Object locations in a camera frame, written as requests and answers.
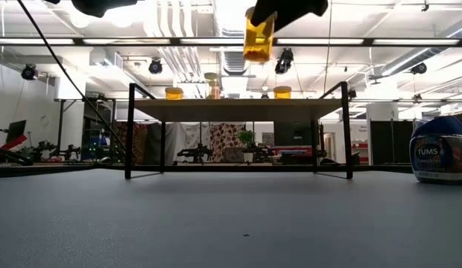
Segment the blue Tums bottle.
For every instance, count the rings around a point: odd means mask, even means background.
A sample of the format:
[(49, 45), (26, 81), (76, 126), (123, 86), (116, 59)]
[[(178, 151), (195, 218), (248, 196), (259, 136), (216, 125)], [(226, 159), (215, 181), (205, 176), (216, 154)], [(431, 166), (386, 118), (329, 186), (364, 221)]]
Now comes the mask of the blue Tums bottle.
[(419, 182), (462, 185), (462, 122), (458, 117), (441, 116), (419, 125), (409, 149)]

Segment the wooden shelf black metal legs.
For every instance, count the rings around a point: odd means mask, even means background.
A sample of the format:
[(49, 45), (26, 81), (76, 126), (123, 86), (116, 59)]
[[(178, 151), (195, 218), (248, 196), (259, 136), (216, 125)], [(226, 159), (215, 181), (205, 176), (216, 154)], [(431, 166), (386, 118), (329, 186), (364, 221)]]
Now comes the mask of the wooden shelf black metal legs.
[(161, 123), (159, 172), (165, 172), (165, 131), (168, 122), (309, 122), (315, 131), (324, 115), (342, 109), (344, 130), (345, 179), (353, 178), (349, 122), (348, 83), (342, 81), (315, 99), (156, 99), (141, 86), (129, 85), (125, 149), (126, 179), (133, 166), (133, 126), (135, 109)]

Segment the black background screen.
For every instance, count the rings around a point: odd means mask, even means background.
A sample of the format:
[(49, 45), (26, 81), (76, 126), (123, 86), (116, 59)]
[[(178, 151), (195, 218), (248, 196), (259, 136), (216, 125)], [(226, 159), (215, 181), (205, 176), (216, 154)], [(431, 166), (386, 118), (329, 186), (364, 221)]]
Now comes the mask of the black background screen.
[(274, 122), (273, 134), (276, 146), (311, 146), (313, 140), (319, 143), (317, 130), (310, 123)]

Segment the green potted background plant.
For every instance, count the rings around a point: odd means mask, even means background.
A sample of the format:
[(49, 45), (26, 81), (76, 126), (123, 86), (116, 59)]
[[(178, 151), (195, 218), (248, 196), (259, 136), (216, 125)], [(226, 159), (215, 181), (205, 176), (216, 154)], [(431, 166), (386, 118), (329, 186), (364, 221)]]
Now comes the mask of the green potted background plant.
[(255, 143), (254, 143), (255, 133), (251, 130), (242, 130), (238, 134), (238, 139), (245, 146), (243, 150), (244, 162), (250, 164), (253, 162)]

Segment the floral patterned cloth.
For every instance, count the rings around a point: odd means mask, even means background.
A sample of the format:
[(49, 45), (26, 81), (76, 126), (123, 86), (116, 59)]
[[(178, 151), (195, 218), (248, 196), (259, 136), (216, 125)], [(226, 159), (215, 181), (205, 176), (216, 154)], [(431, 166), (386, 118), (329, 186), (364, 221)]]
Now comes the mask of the floral patterned cloth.
[(227, 148), (244, 148), (244, 144), (238, 138), (238, 134), (244, 130), (244, 124), (212, 123), (210, 125), (211, 161), (223, 162)]

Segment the white hanging cloth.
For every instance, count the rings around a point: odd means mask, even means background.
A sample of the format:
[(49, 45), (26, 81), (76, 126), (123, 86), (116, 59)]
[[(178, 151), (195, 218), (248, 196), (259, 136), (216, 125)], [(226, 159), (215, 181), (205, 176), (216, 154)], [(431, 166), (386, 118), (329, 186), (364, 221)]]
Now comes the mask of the white hanging cloth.
[(208, 123), (168, 123), (165, 131), (165, 164), (192, 162), (193, 157), (178, 156), (183, 149), (195, 149), (198, 143), (210, 148)]

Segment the dark partition panel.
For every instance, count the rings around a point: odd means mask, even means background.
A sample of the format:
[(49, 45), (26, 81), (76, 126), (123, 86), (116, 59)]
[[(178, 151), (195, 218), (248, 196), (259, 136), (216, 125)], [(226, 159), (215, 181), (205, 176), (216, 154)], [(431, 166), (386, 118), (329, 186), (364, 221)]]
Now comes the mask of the dark partition panel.
[(409, 164), (413, 131), (411, 121), (371, 121), (372, 165)]

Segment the dark red patterned cloth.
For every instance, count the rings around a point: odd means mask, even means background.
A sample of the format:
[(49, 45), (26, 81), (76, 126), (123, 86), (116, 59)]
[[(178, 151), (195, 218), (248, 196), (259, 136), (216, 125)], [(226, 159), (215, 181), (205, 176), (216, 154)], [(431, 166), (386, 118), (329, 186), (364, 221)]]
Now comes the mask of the dark red patterned cloth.
[[(125, 149), (120, 145), (126, 145), (127, 141), (127, 123), (117, 121), (114, 124), (113, 130), (118, 135), (118, 138), (112, 137), (115, 145), (115, 156), (118, 162), (124, 162)], [(145, 154), (145, 144), (148, 137), (148, 125), (133, 123), (133, 143), (132, 143), (132, 160), (135, 165), (143, 163)]]

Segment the blue-grey table mat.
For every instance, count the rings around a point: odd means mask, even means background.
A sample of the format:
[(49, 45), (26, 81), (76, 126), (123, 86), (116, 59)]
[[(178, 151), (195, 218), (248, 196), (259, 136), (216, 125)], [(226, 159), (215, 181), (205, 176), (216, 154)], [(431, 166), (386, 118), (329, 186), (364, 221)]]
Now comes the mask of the blue-grey table mat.
[(0, 268), (462, 268), (462, 186), (410, 174), (0, 179)]

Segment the black background monitor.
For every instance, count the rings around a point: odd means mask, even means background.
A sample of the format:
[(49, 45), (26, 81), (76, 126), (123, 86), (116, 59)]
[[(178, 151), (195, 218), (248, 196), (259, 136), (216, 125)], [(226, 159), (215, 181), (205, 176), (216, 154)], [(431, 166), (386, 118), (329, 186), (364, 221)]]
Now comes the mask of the black background monitor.
[(9, 124), (6, 138), (7, 144), (24, 135), (26, 123), (26, 120), (22, 120)]

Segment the black aluminium table frame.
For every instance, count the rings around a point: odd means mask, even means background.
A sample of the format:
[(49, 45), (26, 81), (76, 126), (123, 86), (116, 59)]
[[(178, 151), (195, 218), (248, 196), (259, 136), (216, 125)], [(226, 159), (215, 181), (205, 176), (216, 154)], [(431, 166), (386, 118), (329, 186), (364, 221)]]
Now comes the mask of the black aluminium table frame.
[[(65, 173), (84, 170), (120, 170), (125, 171), (125, 166), (112, 165), (33, 165), (33, 166), (0, 166), (0, 178), (14, 176), (32, 176), (49, 173)], [(134, 166), (132, 171), (146, 172), (329, 172), (346, 173), (347, 167), (339, 166), (296, 166), (296, 165), (181, 165), (181, 166), (160, 166), (145, 165)], [(376, 165), (376, 166), (352, 166), (352, 172), (384, 171), (394, 173), (412, 173), (408, 165)]]

